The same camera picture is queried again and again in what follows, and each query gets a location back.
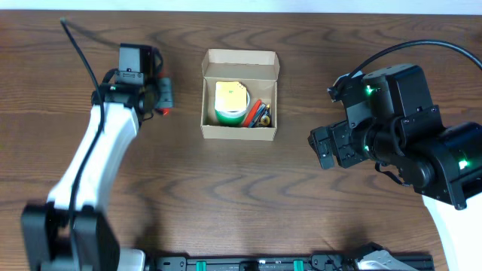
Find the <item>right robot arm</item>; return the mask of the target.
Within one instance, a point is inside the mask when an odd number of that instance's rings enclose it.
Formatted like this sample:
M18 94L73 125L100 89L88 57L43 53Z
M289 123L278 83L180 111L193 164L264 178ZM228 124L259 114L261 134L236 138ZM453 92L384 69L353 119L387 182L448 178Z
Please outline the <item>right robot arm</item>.
M311 131L323 169L372 160L421 195L451 270L481 268L481 126L442 123L423 70L400 64L337 79L346 119Z

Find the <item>yellow sticky note pad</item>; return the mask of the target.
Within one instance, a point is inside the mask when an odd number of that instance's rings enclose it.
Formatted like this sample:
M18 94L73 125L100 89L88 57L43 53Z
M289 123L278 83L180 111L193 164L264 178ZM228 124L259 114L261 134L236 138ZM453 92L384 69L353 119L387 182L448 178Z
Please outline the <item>yellow sticky note pad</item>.
M244 111L248 105L247 89L239 81L218 81L215 84L216 111Z

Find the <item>long orange utility knife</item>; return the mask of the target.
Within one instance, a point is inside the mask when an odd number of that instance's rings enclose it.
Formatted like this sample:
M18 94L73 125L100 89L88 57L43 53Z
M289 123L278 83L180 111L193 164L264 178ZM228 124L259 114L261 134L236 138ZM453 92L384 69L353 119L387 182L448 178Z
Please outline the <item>long orange utility knife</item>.
M166 75L165 72L160 72L157 76L157 79L158 78L164 78L164 77L168 78L168 76ZM161 115L167 115L169 113L169 109L156 109L156 111Z

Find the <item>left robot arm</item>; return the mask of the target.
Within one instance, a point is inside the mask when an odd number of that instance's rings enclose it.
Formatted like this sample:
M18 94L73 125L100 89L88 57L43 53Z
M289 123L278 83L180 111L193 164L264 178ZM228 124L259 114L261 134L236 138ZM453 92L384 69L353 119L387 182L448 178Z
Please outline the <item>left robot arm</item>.
M150 270L145 252L122 248L107 220L121 161L142 123L173 108L156 47L122 44L119 65L94 84L90 121L63 177L43 205L20 218L31 270Z

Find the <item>short orange utility knife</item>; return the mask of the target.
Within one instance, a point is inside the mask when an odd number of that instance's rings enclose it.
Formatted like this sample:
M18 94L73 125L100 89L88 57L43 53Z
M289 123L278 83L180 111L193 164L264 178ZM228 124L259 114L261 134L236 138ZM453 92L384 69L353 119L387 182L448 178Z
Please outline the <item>short orange utility knife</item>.
M264 109L265 104L259 99L252 107L250 112L248 113L247 117L245 118L242 127L251 127L253 121L258 116L259 113Z

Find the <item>green tape roll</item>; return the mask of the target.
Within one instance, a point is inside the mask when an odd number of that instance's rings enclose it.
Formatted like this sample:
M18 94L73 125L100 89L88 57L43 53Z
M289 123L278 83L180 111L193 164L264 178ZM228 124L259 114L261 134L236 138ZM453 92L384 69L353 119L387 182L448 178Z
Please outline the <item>green tape roll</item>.
M219 123L224 124L226 126L238 126L244 121L246 117L246 112L251 102L251 97L248 92L248 89L247 89L247 94L248 94L247 96L248 105L244 111L216 111L215 110L215 115L218 118Z

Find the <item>brown cardboard box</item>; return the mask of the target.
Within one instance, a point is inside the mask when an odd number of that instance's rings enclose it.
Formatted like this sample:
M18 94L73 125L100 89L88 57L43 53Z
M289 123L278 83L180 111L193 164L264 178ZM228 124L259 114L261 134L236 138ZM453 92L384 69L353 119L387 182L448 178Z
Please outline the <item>brown cardboard box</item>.
M205 139L274 140L277 123L279 59L274 51L209 49L202 62L203 103L200 128ZM247 88L252 108L269 105L268 127L228 126L215 113L215 84L238 81Z

